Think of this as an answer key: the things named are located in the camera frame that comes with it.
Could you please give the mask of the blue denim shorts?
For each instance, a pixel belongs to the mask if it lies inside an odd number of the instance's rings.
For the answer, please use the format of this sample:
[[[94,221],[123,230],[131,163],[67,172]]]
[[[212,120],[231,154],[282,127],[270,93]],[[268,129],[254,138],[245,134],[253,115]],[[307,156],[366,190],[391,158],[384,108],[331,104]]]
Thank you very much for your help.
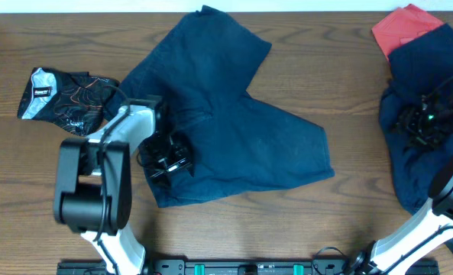
[[[230,15],[203,6],[185,15],[107,102],[159,95],[190,145],[193,171],[150,189],[161,208],[245,192],[292,189],[334,176],[325,130],[258,101],[248,87],[271,45]]]

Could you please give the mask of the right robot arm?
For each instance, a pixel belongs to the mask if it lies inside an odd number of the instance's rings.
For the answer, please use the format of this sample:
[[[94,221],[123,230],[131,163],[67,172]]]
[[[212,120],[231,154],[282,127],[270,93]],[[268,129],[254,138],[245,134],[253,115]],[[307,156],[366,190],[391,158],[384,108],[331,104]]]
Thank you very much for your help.
[[[453,77],[448,83],[453,85]],[[453,87],[440,84],[407,107],[393,126],[411,145],[435,149],[453,134]],[[405,274],[430,251],[453,238],[453,157],[436,174],[422,208],[391,235],[374,241],[345,268],[346,274]]]

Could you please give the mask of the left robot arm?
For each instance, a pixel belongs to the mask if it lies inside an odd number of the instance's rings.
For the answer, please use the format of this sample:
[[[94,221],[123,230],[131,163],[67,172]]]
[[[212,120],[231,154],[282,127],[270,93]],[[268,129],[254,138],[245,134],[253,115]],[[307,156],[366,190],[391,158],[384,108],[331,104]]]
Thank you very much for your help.
[[[102,261],[63,261],[59,274],[152,274],[145,247],[128,223],[131,214],[131,158],[145,152],[150,180],[169,186],[175,173],[193,171],[186,142],[167,124],[168,107],[157,95],[127,99],[102,129],[60,145],[53,215],[88,241]]]

